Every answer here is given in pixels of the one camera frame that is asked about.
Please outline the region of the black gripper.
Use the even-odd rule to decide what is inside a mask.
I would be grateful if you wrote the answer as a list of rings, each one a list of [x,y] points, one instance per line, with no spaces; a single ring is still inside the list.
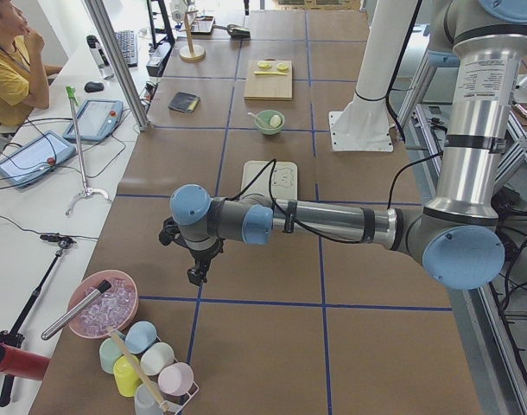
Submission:
[[[202,241],[191,241],[181,232],[172,217],[163,221],[158,239],[164,246],[175,243],[189,250],[194,265],[187,269],[187,278],[191,284],[203,285],[207,282],[207,273],[212,260],[223,252],[224,242],[220,238],[206,237]]]

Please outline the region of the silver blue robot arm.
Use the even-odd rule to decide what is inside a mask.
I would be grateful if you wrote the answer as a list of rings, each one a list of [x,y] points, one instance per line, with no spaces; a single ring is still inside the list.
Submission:
[[[226,240],[264,245],[273,230],[303,230],[345,244],[380,244],[412,257],[440,284],[471,290],[492,281],[505,249],[492,208],[505,132],[527,55],[527,1],[440,1],[430,51],[454,54],[459,66],[441,171],[433,199],[421,210],[384,211],[279,200],[248,189],[211,197],[199,185],[178,188],[159,240],[187,248],[192,284],[203,284]]]

